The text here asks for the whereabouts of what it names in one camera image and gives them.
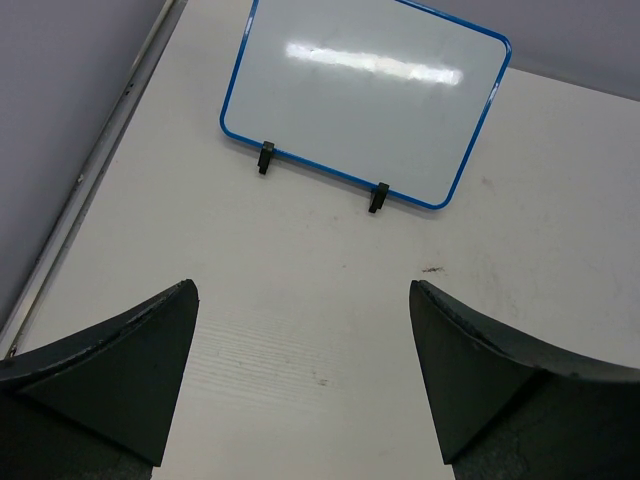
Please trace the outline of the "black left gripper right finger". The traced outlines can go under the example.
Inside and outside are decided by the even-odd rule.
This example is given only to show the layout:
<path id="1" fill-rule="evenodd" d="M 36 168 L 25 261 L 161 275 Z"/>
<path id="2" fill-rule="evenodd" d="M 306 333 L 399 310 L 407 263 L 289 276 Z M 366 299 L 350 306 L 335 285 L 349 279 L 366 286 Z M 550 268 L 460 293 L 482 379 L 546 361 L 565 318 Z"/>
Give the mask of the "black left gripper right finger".
<path id="1" fill-rule="evenodd" d="M 639 372 L 546 343 L 413 281 L 413 337 L 458 479 L 635 479 Z"/>

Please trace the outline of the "blue framed small whiteboard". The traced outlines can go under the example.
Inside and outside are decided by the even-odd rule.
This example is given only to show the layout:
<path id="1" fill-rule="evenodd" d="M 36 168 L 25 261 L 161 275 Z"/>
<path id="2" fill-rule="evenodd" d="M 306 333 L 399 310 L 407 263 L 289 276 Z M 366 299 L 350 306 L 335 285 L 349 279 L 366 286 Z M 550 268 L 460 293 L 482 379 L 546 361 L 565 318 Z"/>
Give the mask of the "blue framed small whiteboard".
<path id="1" fill-rule="evenodd" d="M 509 65 L 502 34 L 413 1 L 256 1 L 230 138 L 427 209 L 452 199 Z"/>

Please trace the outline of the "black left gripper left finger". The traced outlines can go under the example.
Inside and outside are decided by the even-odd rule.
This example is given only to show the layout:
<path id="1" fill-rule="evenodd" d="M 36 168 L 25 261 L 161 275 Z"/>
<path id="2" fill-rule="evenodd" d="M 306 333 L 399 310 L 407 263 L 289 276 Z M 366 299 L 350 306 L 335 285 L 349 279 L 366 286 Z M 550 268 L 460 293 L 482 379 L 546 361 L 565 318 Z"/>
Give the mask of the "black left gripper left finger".
<path id="1" fill-rule="evenodd" d="M 2 478 L 151 478 L 163 460 L 198 308 L 187 279 L 3 359 Z"/>

